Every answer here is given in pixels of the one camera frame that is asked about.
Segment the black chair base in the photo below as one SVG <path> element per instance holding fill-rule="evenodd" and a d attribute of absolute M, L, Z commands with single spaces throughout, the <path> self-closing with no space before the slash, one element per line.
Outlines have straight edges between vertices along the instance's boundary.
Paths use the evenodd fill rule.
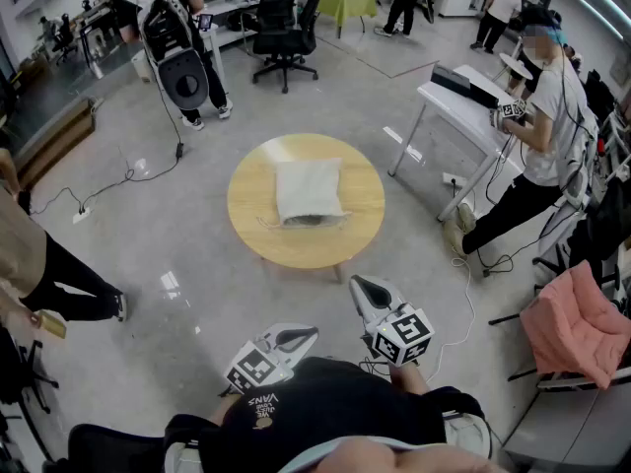
<path fill-rule="evenodd" d="M 50 408 L 43 402 L 38 383 L 44 382 L 55 389 L 59 388 L 57 381 L 47 378 L 35 369 L 35 357 L 37 350 L 43 344 L 39 340 L 33 340 L 29 350 L 14 342 L 9 330 L 0 324 L 0 403 L 6 405 L 18 404 L 24 420 L 44 456 L 45 462 L 52 462 L 52 456 L 44 444 L 33 418 L 27 408 L 25 390 L 29 389 L 40 409 L 45 414 L 50 414 Z"/>

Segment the round wooden table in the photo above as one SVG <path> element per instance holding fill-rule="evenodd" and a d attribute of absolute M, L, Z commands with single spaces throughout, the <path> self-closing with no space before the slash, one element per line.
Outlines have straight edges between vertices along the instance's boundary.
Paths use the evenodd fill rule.
<path fill-rule="evenodd" d="M 280 228 L 275 204 L 279 163 L 341 160 L 338 194 L 347 220 L 331 227 Z M 332 269 L 340 283 L 344 265 L 378 234 L 385 216 L 385 192 L 371 162 L 357 149 L 319 134 L 290 134 L 249 152 L 235 169 L 227 193 L 233 228 L 261 258 L 299 269 Z"/>

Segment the white cloth drawstring bag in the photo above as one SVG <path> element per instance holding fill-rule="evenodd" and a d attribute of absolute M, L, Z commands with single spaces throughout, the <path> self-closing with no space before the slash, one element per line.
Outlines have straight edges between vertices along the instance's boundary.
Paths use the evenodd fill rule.
<path fill-rule="evenodd" d="M 338 197 L 342 160 L 280 162 L 275 167 L 275 209 L 278 223 L 257 221 L 269 230 L 343 225 L 352 215 Z"/>

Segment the white desk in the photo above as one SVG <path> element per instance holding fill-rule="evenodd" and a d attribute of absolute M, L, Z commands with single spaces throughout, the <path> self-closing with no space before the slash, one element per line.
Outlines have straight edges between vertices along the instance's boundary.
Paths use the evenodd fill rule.
<path fill-rule="evenodd" d="M 498 97 L 500 101 L 507 103 L 514 101 L 497 84 L 471 66 L 460 65 L 454 71 Z M 389 176 L 396 176 L 403 157 L 411 148 L 413 138 L 427 113 L 441 117 L 482 157 L 482 161 L 478 164 L 473 175 L 467 180 L 466 186 L 458 189 L 456 196 L 446 204 L 437 216 L 437 219 L 442 222 L 474 189 L 492 166 L 497 164 L 499 160 L 510 156 L 515 143 L 491 126 L 489 122 L 490 108 L 432 83 L 431 77 L 429 81 L 417 88 L 417 93 L 419 105 L 412 117 L 409 129 L 403 136 L 393 135 L 398 142 L 398 147 L 387 169 Z"/>

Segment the yellow wooden block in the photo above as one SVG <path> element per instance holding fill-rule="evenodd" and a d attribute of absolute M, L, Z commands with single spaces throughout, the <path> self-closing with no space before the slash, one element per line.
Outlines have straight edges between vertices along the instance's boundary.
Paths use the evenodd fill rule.
<path fill-rule="evenodd" d="M 49 314 L 48 312 L 41 310 L 37 313 L 38 327 L 44 331 L 60 338 L 66 338 L 66 325 L 63 321 Z"/>

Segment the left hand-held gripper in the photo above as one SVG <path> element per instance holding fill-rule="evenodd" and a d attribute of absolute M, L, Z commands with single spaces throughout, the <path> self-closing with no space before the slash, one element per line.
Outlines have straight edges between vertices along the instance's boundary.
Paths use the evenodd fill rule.
<path fill-rule="evenodd" d="M 224 372 L 238 393 L 287 381 L 318 338 L 318 329 L 299 323 L 276 323 L 268 333 L 248 340 Z"/>

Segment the table with green cloth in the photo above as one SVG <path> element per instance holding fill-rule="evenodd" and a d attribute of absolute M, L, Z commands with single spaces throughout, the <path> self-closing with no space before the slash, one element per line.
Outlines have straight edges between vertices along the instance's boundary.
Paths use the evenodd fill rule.
<path fill-rule="evenodd" d="M 338 38 L 341 38 L 349 18 L 359 18 L 365 31 L 364 18 L 374 18 L 378 14 L 376 0 L 319 0 L 317 10 L 335 21 Z"/>

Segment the person's left forearm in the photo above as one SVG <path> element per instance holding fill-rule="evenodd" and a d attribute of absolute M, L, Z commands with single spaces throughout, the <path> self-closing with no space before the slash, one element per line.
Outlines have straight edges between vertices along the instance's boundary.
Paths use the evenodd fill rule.
<path fill-rule="evenodd" d="M 228 394 L 222 397 L 217 408 L 209 420 L 217 426 L 221 426 L 229 410 L 241 399 L 238 393 Z"/>

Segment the long black box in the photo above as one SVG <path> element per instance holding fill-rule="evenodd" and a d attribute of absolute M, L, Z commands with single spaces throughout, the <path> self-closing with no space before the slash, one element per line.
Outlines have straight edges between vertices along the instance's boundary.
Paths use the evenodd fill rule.
<path fill-rule="evenodd" d="M 498 108 L 501 104 L 507 104 L 506 101 L 500 101 L 498 97 L 474 84 L 467 77 L 439 64 L 433 67 L 431 82 L 486 108 Z"/>

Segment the black seat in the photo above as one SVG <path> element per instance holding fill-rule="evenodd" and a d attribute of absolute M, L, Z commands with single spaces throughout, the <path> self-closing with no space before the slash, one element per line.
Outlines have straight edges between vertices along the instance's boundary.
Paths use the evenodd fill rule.
<path fill-rule="evenodd" d="M 163 473 L 163 440 L 82 424 L 70 432 L 67 459 L 71 473 Z"/>

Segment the person's right forearm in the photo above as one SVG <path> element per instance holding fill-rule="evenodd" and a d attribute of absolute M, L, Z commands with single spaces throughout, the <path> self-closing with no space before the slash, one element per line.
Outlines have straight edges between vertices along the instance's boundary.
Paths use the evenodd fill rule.
<path fill-rule="evenodd" d="M 402 367 L 388 366 L 390 382 L 399 389 L 416 395 L 423 395 L 430 391 L 430 387 L 413 363 L 408 363 Z"/>

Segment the person's black t-shirt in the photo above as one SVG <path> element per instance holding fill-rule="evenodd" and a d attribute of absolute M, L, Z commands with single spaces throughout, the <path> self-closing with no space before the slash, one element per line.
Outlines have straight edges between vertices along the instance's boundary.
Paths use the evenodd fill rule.
<path fill-rule="evenodd" d="M 345 361 L 310 357 L 285 382 L 251 389 L 221 426 L 177 415 L 165 435 L 197 438 L 210 473 L 277 473 L 299 453 L 340 437 L 386 437 L 426 447 L 393 451 L 366 439 L 342 443 L 302 473 L 502 473 L 489 458 L 447 444 L 444 415 L 483 418 L 478 401 L 451 386 L 416 395 Z"/>

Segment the wooden step platform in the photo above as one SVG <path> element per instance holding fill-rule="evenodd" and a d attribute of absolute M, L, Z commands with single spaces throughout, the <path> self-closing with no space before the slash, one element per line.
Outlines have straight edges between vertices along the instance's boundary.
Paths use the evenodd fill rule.
<path fill-rule="evenodd" d="M 78 98 L 53 116 L 25 144 L 14 163 L 25 189 L 33 189 L 70 151 L 96 129 L 94 102 Z"/>

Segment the grey desk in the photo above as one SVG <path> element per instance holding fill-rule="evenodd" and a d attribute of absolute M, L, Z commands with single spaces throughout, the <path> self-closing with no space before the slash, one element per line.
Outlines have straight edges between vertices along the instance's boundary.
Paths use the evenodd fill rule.
<path fill-rule="evenodd" d="M 631 369 L 607 389 L 541 380 L 503 450 L 531 473 L 631 473 Z"/>

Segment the small round white table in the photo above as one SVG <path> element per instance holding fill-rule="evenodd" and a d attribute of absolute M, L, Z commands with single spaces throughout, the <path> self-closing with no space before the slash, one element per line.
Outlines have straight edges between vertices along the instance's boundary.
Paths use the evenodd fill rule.
<path fill-rule="evenodd" d="M 527 70 L 522 61 L 517 60 L 504 52 L 501 52 L 499 57 L 504 63 L 505 68 L 510 69 L 512 72 L 516 72 L 522 77 L 520 79 L 520 86 L 522 86 L 525 81 L 532 79 L 531 73 Z"/>

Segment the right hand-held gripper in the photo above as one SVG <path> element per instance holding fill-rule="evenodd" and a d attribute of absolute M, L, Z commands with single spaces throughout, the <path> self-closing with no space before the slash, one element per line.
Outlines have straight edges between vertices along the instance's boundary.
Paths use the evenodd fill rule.
<path fill-rule="evenodd" d="M 434 328 L 421 308 L 404 303 L 392 283 L 374 276 L 352 275 L 349 290 L 365 322 L 363 338 L 375 359 L 404 366 L 426 352 Z"/>

